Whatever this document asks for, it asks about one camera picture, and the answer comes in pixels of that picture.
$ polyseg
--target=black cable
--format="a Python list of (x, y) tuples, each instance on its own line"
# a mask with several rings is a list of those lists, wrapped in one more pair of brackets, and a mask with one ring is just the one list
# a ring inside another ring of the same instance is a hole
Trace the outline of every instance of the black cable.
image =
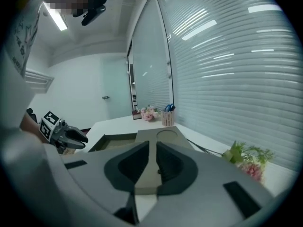
[(187, 139), (190, 143), (192, 143), (192, 144), (194, 144), (195, 146), (197, 146), (200, 150), (202, 150), (202, 151), (204, 151), (204, 152), (206, 152), (207, 154), (211, 154), (211, 155), (213, 155), (211, 152), (213, 152), (213, 153), (216, 153), (216, 154), (219, 154), (219, 155), (222, 155), (221, 153), (219, 153), (219, 152), (216, 152), (216, 151), (213, 151), (213, 150), (211, 150), (211, 149), (206, 149), (206, 148), (204, 148), (204, 147), (202, 147), (202, 146), (199, 146), (199, 145), (197, 145), (196, 143), (194, 143), (194, 142), (192, 142), (191, 140), (189, 140), (189, 139)]

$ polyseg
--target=green leaves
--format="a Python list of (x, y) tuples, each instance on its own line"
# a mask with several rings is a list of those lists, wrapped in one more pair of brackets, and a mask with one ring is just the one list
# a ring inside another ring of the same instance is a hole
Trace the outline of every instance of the green leaves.
[(262, 150), (259, 147), (249, 146), (245, 147), (245, 142), (235, 141), (230, 150), (225, 151), (222, 157), (232, 163), (240, 163), (243, 161), (255, 163), (255, 160), (261, 165), (271, 160), (274, 154), (269, 150)]

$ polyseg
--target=ceiling light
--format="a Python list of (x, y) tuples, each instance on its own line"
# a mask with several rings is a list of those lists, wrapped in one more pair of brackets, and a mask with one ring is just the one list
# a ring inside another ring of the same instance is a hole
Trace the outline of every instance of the ceiling light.
[(59, 29), (61, 31), (67, 29), (67, 26), (66, 26), (65, 22), (63, 21), (63, 19), (61, 17), (61, 14), (57, 10), (51, 9), (47, 3), (45, 3), (45, 2), (43, 2), (43, 3), (45, 5), (47, 11), (49, 12), (51, 17), (55, 21), (56, 25), (59, 27)]
[(203, 24), (202, 26), (196, 28), (195, 30), (193, 30), (192, 32), (190, 32), (188, 35), (184, 36), (184, 37), (182, 38), (182, 40), (188, 40), (188, 39), (190, 39), (191, 37), (193, 37), (193, 36), (199, 34), (200, 32), (202, 32), (203, 30), (206, 30), (206, 29), (208, 29), (208, 28), (210, 28), (211, 26), (214, 26), (214, 25), (216, 25), (216, 24), (217, 24), (217, 22), (216, 22), (215, 20), (209, 21), (209, 22), (207, 22), (206, 24)]
[(282, 9), (278, 5), (273, 5), (273, 4), (258, 5), (248, 8), (249, 13), (269, 11), (269, 10), (282, 11)]

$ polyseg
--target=black panel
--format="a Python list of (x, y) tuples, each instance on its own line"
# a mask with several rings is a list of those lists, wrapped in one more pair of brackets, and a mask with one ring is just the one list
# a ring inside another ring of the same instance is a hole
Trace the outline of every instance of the black panel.
[(134, 192), (134, 186), (143, 173), (149, 156), (149, 141), (110, 159), (104, 173), (112, 186), (118, 190)]
[(260, 210), (260, 206), (237, 182), (223, 184), (223, 187), (228, 192), (245, 218), (252, 216)]
[(82, 132), (76, 131), (74, 129), (68, 129), (65, 131), (65, 136), (72, 140), (82, 141), (88, 143), (89, 139)]
[(74, 161), (74, 162), (70, 162), (70, 163), (66, 163), (64, 164), (66, 169), (72, 169), (78, 166), (82, 166), (82, 165), (86, 165), (87, 163), (83, 160), (81, 161)]
[(119, 209), (114, 215), (132, 225), (139, 223), (134, 193), (129, 195), (125, 208)]
[(157, 142), (157, 163), (160, 168), (162, 185), (158, 195), (180, 194), (187, 189), (198, 175), (193, 159)]

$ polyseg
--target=white ceiling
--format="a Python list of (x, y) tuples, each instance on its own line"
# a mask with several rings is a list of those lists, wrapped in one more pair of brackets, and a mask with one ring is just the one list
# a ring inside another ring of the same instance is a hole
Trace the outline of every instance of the white ceiling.
[(136, 0), (107, 0), (106, 11), (87, 26), (82, 26), (80, 17), (65, 15), (68, 28), (60, 31), (44, 5), (41, 6), (39, 29), (37, 37), (50, 49), (55, 50), (68, 43), (79, 44), (89, 36), (112, 35), (121, 37), (126, 35), (128, 23)]

